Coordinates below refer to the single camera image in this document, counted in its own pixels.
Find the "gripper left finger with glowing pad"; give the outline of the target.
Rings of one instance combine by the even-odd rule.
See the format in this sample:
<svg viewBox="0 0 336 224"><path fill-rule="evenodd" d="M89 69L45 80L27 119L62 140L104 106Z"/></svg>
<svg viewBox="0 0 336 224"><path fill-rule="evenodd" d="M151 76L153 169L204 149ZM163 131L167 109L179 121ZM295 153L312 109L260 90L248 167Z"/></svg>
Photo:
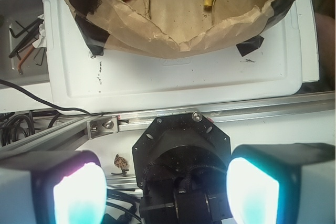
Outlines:
<svg viewBox="0 0 336 224"><path fill-rule="evenodd" d="M1 223L101 223L106 199L91 151L1 153Z"/></svg>

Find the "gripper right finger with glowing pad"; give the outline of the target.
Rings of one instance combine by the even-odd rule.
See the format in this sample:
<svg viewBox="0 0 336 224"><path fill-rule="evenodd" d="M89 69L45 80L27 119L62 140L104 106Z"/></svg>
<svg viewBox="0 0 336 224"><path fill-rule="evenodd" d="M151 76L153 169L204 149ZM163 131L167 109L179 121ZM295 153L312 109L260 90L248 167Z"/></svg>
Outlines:
<svg viewBox="0 0 336 224"><path fill-rule="evenodd" d="M335 223L335 146L243 144L227 170L237 223Z"/></svg>

